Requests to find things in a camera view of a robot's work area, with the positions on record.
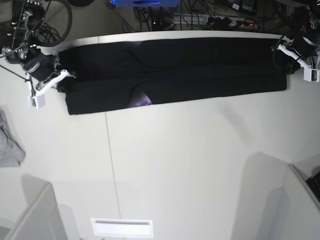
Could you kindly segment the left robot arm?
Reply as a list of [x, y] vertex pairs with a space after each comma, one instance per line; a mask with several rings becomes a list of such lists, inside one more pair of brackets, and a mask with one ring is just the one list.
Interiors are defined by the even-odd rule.
[[287, 31], [272, 47], [274, 66], [285, 75], [303, 69], [303, 79], [320, 81], [320, 2], [318, 0], [274, 0], [286, 6], [277, 11]]

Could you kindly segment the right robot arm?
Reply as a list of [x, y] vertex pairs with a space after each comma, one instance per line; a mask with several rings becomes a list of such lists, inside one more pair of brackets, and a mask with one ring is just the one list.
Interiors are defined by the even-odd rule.
[[45, 22], [51, 1], [16, 0], [12, 20], [6, 32], [6, 39], [0, 46], [0, 56], [9, 64], [20, 65], [27, 75], [30, 95], [38, 97], [55, 87], [65, 78], [76, 74], [60, 64], [57, 55], [44, 54], [42, 47], [51, 48], [62, 43], [68, 36], [73, 20], [72, 9], [66, 0], [59, 1], [67, 12], [66, 28], [63, 34]]

